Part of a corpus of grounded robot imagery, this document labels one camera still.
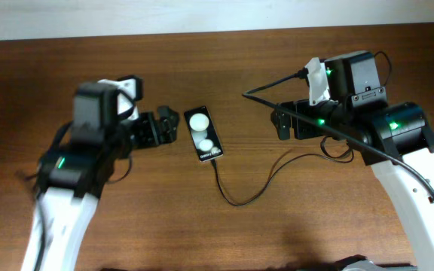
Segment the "black smartphone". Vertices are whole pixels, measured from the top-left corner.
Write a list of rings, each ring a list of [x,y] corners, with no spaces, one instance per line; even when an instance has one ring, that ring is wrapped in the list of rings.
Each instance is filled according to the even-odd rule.
[[[200,162],[214,160],[224,155],[222,143],[206,106],[185,111],[184,118]]]

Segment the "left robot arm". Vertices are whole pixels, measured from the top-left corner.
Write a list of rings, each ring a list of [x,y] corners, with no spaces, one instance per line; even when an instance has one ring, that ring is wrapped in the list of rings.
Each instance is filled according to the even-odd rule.
[[[176,140],[179,114],[166,105],[156,114],[140,113],[140,99],[142,80],[135,76],[77,88],[72,120],[38,161],[24,270],[73,270],[103,188],[113,183],[116,161]]]

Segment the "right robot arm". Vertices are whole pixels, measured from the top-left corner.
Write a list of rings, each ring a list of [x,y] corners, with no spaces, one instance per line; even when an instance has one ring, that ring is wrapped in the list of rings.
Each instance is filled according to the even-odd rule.
[[[413,102],[390,105],[375,54],[312,58],[297,72],[308,99],[281,102],[271,120],[281,140],[328,136],[358,151],[387,192],[420,270],[434,270],[434,132]]]

